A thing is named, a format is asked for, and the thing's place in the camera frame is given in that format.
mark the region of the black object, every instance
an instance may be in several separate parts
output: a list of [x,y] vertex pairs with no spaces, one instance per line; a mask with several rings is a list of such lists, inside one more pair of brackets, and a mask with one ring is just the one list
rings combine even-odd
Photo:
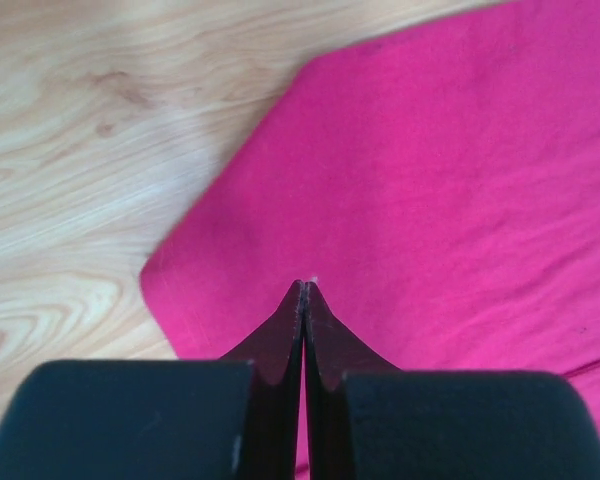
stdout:
[[566,381],[404,372],[302,282],[217,361],[42,365],[0,425],[0,480],[293,478],[303,339],[315,480],[600,480]]

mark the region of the magenta fabric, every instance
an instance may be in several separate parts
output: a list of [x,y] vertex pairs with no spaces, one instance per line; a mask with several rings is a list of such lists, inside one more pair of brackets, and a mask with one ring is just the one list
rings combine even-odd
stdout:
[[141,281],[176,353],[207,358],[314,277],[396,365],[564,374],[600,428],[600,0],[310,62]]

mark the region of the pink cloth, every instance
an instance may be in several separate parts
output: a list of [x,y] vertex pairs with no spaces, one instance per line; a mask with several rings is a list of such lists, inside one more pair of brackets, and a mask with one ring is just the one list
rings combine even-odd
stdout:
[[312,277],[396,365],[565,374],[600,428],[600,0],[507,4],[310,62],[141,280],[199,358]]

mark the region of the wooden table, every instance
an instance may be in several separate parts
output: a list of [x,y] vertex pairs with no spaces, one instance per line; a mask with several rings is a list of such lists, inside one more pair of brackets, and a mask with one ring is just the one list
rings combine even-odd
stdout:
[[487,1],[0,0],[0,415],[49,359],[173,358],[138,272],[303,63]]

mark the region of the wooden surface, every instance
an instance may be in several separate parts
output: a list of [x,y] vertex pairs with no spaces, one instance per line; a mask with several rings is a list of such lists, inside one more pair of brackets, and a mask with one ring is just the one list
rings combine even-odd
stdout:
[[138,272],[312,56],[487,0],[0,0],[0,415],[53,358],[173,358]]

